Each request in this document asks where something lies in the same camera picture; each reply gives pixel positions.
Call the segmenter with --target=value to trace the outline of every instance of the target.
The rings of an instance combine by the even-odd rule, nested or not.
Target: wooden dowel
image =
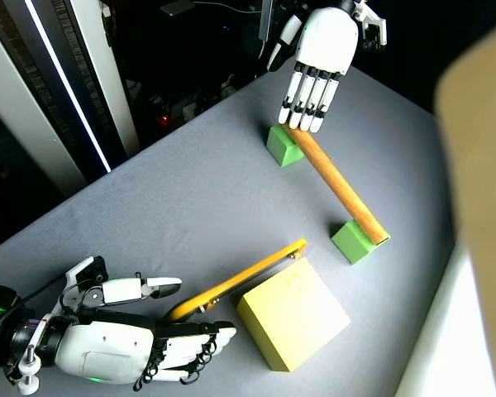
[[[389,238],[373,213],[365,206],[358,194],[347,183],[346,179],[325,154],[323,149],[314,141],[310,132],[291,129],[283,126],[290,137],[296,142],[305,156],[314,166],[318,174],[329,185],[351,216],[358,222],[364,233],[374,244],[380,244]]]

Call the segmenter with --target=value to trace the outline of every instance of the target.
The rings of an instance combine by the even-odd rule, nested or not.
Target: yellow box
[[[306,258],[244,294],[237,312],[273,371],[294,371],[351,322]]]

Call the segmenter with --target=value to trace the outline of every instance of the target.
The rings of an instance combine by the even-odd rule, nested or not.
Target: gray tablecloth
[[[141,393],[393,395],[453,247],[436,121],[356,69],[343,79],[316,138],[392,235],[348,265],[329,237],[349,214],[307,160],[280,169],[265,149],[291,67],[256,80],[2,244],[0,284],[26,295],[85,256],[101,255],[111,277],[139,270],[183,279],[172,297],[122,307],[161,316],[305,237],[304,255],[349,314],[349,327],[294,373],[272,372],[224,299],[198,319],[232,321],[238,333],[201,379],[154,383]],[[33,301],[38,314],[61,288]],[[40,378],[40,397],[133,393],[56,368]],[[1,371],[0,395],[17,395]]]

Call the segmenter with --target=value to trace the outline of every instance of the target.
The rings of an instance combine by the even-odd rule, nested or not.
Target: green cube
[[[266,147],[282,167],[286,167],[303,158],[303,152],[287,134],[283,126],[270,128]]]
[[[352,265],[385,243],[375,245],[354,220],[346,223],[331,240]]]

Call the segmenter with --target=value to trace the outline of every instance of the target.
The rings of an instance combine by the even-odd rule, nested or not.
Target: led light strip
[[[53,62],[53,65],[57,69],[57,73],[59,74],[60,79],[63,82],[64,88],[66,88],[66,92],[68,93],[69,98],[72,100],[72,103],[74,104],[75,110],[77,111],[77,114],[79,115],[79,118],[81,119],[81,122],[83,123],[84,128],[88,133],[88,136],[90,137],[90,141],[92,141],[93,143],[93,147],[95,147],[96,152],[98,153],[99,158],[101,159],[101,162],[105,166],[105,170],[107,170],[107,172],[110,172],[111,171],[110,165],[108,165],[107,159],[105,158],[105,155],[103,154],[103,151],[101,150],[101,147],[98,144],[98,140],[93,134],[92,128],[90,128],[90,125],[88,124],[88,120],[84,116],[83,109],[81,109],[81,106],[79,105],[79,101],[75,97],[72,87],[69,85],[69,81],[66,78],[66,74],[64,74],[63,68],[60,65],[59,59],[57,58],[57,54],[55,53],[53,46],[50,43],[50,39],[48,38],[48,35],[46,35],[46,31],[42,26],[42,22],[39,18],[39,15],[36,13],[36,9],[33,6],[33,2],[31,2],[31,0],[24,0],[24,2],[26,3],[27,9],[30,12],[31,19],[35,23],[36,29],[39,31],[39,34],[41,35],[42,42],[44,43],[44,46],[46,47],[48,54],[50,54],[51,61]]]

